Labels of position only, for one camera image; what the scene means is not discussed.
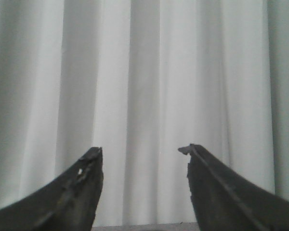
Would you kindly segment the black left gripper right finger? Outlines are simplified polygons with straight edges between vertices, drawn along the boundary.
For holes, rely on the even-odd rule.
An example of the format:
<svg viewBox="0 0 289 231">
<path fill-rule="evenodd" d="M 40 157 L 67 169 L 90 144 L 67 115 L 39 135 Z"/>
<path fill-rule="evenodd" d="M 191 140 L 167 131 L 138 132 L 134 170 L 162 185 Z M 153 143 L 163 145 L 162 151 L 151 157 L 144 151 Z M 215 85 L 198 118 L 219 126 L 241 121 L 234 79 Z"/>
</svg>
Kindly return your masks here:
<svg viewBox="0 0 289 231">
<path fill-rule="evenodd" d="M 178 149 L 191 156 L 187 178 L 202 231 L 289 231 L 289 201 L 256 186 L 207 149 Z"/>
</svg>

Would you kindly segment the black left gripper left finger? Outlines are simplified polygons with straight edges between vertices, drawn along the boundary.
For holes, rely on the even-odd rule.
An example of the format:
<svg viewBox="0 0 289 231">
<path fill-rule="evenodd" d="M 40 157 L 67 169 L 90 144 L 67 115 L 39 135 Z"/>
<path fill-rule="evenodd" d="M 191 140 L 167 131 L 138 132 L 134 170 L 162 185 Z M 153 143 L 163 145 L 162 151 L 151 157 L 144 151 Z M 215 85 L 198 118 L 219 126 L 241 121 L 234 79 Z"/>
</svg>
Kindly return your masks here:
<svg viewBox="0 0 289 231">
<path fill-rule="evenodd" d="M 70 168 L 0 209 L 0 231 L 89 231 L 103 187 L 103 151 L 90 148 Z"/>
</svg>

